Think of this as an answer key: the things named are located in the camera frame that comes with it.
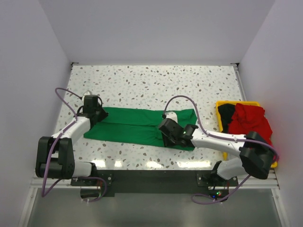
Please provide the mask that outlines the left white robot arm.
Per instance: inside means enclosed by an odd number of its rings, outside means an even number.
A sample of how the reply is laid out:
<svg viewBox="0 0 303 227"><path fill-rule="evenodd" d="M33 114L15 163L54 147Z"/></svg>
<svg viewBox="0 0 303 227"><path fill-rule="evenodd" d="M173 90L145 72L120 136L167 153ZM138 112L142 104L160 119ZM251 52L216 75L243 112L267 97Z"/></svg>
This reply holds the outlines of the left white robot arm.
<svg viewBox="0 0 303 227"><path fill-rule="evenodd" d="M75 161L73 144L97 123L108 117L100 97L86 95L83 105L76 113L77 118L70 125L50 137L41 137L36 157L36 176L52 179L81 177L86 185L98 181L96 166L90 162Z"/></svg>

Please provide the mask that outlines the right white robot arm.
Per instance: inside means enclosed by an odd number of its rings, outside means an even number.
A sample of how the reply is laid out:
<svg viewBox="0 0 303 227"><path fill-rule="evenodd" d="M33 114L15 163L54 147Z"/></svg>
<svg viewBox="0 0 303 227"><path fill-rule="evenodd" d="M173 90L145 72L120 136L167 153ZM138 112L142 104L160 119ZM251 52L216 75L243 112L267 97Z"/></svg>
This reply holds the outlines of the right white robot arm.
<svg viewBox="0 0 303 227"><path fill-rule="evenodd" d="M225 134L206 131L193 124L182 127L171 118L162 120L158 128L165 147L208 148L231 155L231 159L218 161L213 167L211 181L217 186L244 174L265 180L275 162L274 148L254 131L247 135Z"/></svg>

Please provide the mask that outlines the green t shirt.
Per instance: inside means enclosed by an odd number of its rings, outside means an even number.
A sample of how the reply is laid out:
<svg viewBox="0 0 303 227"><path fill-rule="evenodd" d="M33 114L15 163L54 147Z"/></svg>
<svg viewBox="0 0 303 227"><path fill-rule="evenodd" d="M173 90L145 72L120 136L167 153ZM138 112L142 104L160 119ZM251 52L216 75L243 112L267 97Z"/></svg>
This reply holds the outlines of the green t shirt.
<svg viewBox="0 0 303 227"><path fill-rule="evenodd" d="M105 107L108 113L83 137L90 140L164 147L161 131L162 110Z"/></svg>

